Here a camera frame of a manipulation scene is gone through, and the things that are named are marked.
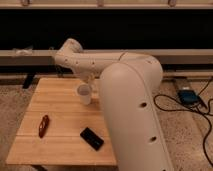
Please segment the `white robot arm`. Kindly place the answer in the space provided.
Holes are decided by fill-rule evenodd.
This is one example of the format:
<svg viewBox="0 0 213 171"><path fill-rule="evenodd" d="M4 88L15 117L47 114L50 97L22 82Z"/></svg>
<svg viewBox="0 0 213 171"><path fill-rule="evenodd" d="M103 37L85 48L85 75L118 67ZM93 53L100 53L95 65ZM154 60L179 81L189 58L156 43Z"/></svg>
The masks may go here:
<svg viewBox="0 0 213 171"><path fill-rule="evenodd" d="M119 171L174 171L152 93L163 78L153 56L126 51L86 53L67 39L55 63L88 82L99 77L99 103Z"/></svg>

